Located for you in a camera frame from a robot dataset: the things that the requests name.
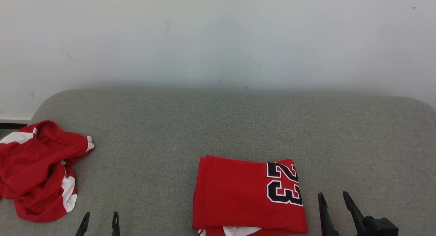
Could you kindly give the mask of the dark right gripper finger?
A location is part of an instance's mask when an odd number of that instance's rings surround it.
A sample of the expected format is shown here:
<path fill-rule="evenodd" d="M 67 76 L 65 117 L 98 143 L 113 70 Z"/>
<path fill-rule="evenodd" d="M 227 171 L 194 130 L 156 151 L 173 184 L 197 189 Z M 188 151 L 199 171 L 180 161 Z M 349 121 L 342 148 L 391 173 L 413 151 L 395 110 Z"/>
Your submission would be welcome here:
<path fill-rule="evenodd" d="M 338 231 L 335 230 L 333 222 L 331 221 L 331 218 L 329 216 L 328 205 L 322 192 L 318 194 L 318 205 L 322 236 L 339 236 L 340 234 Z"/>
<path fill-rule="evenodd" d="M 357 235 L 364 235 L 366 232 L 366 228 L 364 226 L 364 216 L 362 215 L 361 211 L 353 201 L 350 194 L 346 191 L 343 191 L 343 197 L 346 204 L 347 209 L 351 213 L 351 216 L 353 218 L 353 222 L 357 231 Z"/>

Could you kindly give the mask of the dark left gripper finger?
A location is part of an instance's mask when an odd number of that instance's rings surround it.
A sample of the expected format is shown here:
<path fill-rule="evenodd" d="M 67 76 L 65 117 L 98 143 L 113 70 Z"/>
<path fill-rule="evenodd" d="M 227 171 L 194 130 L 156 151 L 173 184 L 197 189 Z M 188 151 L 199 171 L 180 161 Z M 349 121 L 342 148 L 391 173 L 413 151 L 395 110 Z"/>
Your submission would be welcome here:
<path fill-rule="evenodd" d="M 81 224 L 78 227 L 75 236 L 84 236 L 86 234 L 89 224 L 89 217 L 90 217 L 90 212 L 87 212 L 83 217 L 83 220 L 81 221 Z"/>
<path fill-rule="evenodd" d="M 119 214 L 117 211 L 113 214 L 112 219 L 112 236 L 120 236 L 120 221 L 119 221 Z"/>

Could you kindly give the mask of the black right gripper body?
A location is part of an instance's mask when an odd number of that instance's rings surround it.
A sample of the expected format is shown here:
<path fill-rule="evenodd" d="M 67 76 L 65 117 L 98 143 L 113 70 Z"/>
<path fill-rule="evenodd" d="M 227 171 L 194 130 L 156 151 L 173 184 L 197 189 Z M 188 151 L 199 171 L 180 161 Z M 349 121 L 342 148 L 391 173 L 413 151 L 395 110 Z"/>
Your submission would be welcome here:
<path fill-rule="evenodd" d="M 399 228 L 387 218 L 364 217 L 358 236 L 398 236 Z"/>

